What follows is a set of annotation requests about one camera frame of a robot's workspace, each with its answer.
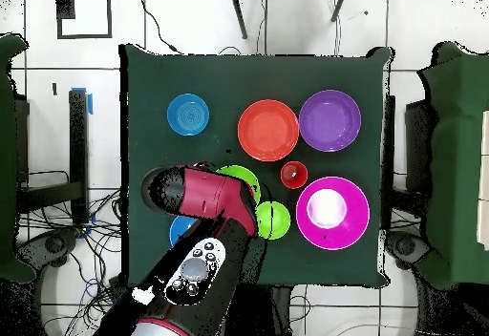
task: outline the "green cup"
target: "green cup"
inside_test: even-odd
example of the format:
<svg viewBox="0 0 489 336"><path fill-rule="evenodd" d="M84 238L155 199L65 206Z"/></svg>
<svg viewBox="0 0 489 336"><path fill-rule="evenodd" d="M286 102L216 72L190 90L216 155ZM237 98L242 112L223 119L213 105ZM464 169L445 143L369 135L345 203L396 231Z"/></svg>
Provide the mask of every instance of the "green cup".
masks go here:
<svg viewBox="0 0 489 336"><path fill-rule="evenodd" d="M282 238L290 228L290 213L277 201L266 201L256 208L258 235L268 240Z"/></svg>
<svg viewBox="0 0 489 336"><path fill-rule="evenodd" d="M224 166L216 171L221 175L231 176L233 178L238 178L244 180L251 186L251 190L253 191L253 198L255 202L258 204L260 202L260 184L258 183L258 179L255 174L251 172L249 169L244 168L239 165L230 165Z"/></svg>

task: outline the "magenta bowl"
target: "magenta bowl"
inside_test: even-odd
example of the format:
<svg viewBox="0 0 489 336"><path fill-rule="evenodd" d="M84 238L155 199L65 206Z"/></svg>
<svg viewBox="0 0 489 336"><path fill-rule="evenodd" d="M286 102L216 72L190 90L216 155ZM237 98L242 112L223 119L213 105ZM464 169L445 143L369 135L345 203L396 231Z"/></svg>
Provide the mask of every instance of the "magenta bowl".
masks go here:
<svg viewBox="0 0 489 336"><path fill-rule="evenodd" d="M362 190L345 178L319 178L299 196L296 220L301 234L326 250L352 246L369 226L370 207Z"/></svg>

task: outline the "purple plate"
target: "purple plate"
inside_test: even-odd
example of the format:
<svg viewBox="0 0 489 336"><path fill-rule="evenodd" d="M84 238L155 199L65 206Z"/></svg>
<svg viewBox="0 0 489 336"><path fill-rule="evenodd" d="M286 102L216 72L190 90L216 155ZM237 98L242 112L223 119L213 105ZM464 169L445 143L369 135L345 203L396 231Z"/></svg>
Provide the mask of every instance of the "purple plate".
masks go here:
<svg viewBox="0 0 489 336"><path fill-rule="evenodd" d="M339 91L312 95L302 106L299 129L304 141L323 152L349 146L358 135L362 118L355 101Z"/></svg>

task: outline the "dark green table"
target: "dark green table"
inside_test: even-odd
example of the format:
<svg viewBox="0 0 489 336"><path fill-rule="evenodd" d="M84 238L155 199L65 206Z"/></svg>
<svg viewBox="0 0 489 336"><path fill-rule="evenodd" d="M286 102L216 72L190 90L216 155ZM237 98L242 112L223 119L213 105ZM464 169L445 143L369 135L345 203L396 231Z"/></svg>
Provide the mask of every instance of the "dark green table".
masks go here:
<svg viewBox="0 0 489 336"><path fill-rule="evenodd" d="M249 168L292 216L287 234L269 243L260 284L384 285L386 279L377 273L379 165L382 73L391 51L382 48L371 53L360 58L159 56L125 46L121 62L123 68L127 61L128 77L129 282L142 279L170 247L168 231L173 218L152 212L143 204L139 191L142 178L150 169L164 164L207 160L217 167L240 164ZM360 108L362 128L348 148L322 153L299 138L292 153L276 162L253 159L241 148L238 120L251 103L272 98L283 101L299 115L306 99L325 89L347 93ZM168 104L184 93L202 97L210 111L209 123L198 136L179 136L166 121ZM308 183L340 176L362 188L369 200L371 221L355 245L330 252L302 237L295 222L295 204L301 190L288 190L280 181L281 167L292 159L307 165ZM266 191L262 189L264 200Z"/></svg>

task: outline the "cup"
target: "cup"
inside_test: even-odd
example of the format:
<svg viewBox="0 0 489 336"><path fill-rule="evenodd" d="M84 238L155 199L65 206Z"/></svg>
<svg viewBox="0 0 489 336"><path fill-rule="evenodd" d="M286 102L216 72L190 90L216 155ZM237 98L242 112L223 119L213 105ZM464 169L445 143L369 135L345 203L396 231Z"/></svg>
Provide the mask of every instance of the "cup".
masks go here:
<svg viewBox="0 0 489 336"><path fill-rule="evenodd" d="M280 180L288 189L298 189L308 181L308 168L297 160L287 162L280 171Z"/></svg>

